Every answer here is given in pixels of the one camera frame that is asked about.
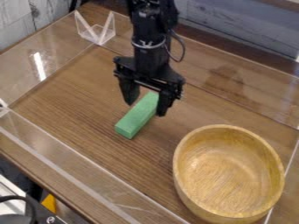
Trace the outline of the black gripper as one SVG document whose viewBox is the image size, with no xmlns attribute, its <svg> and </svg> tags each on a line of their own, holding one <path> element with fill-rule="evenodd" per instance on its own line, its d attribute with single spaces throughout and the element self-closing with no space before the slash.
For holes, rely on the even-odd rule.
<svg viewBox="0 0 299 224">
<path fill-rule="evenodd" d="M 165 116 L 173 100 L 181 98 L 184 78 L 169 66 L 168 45 L 156 48 L 135 48 L 132 57 L 113 58 L 115 76 L 119 79 L 121 95 L 127 105 L 132 105 L 140 95 L 140 87 L 159 92 L 156 115 Z"/>
</svg>

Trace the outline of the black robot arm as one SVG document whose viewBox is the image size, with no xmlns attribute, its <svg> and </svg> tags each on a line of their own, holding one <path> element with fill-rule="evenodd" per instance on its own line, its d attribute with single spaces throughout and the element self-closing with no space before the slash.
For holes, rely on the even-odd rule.
<svg viewBox="0 0 299 224">
<path fill-rule="evenodd" d="M 133 56 L 116 56 L 115 76 L 124 101 L 132 105 L 140 95 L 140 87 L 159 93 L 155 114 L 165 116 L 175 100 L 183 96 L 185 79 L 169 65 L 180 63 L 185 44 L 176 34 L 179 11 L 173 0 L 125 0 L 133 26 L 131 44 Z"/>
</svg>

